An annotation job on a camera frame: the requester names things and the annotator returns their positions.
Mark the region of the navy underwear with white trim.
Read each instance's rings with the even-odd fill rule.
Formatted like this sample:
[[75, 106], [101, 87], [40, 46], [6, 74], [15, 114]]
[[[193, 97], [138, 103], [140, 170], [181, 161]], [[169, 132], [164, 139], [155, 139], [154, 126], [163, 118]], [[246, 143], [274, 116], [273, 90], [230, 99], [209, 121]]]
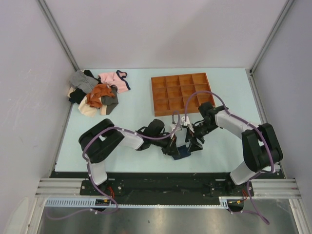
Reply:
[[186, 149], [187, 149], [187, 146], [186, 146], [186, 145], [182, 145], [182, 146], [179, 146], [179, 147], [178, 147], [178, 150], [179, 150], [180, 155], [181, 155], [181, 158], [180, 158], [180, 159], [189, 157], [189, 156], [186, 156]]

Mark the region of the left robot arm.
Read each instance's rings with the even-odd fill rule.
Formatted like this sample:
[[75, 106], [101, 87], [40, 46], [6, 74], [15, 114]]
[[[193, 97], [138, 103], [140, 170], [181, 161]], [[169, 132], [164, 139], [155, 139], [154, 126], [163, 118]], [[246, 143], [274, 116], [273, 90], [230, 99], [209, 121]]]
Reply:
[[164, 122], [154, 119], [148, 126], [133, 132], [117, 127], [110, 119], [104, 119], [80, 136], [78, 142], [82, 157], [86, 161], [91, 190], [97, 195], [108, 189], [105, 159], [117, 146], [125, 146], [136, 151], [148, 149], [151, 145], [161, 148], [163, 154], [180, 159], [181, 153], [176, 146], [176, 136], [165, 132]]

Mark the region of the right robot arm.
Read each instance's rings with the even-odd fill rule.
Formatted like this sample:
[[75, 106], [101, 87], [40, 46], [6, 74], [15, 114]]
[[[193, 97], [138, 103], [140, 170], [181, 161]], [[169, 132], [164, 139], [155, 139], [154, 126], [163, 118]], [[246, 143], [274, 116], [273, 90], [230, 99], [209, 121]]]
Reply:
[[228, 108], [213, 107], [209, 102], [198, 109], [203, 117], [200, 123], [183, 123], [187, 128], [185, 141], [189, 143], [189, 152], [202, 150], [204, 137], [217, 128], [229, 131], [242, 141], [243, 161], [225, 179], [225, 191], [229, 195], [237, 195], [242, 191], [242, 184], [260, 174], [275, 173], [275, 164], [283, 159], [283, 153], [271, 124], [253, 124]]

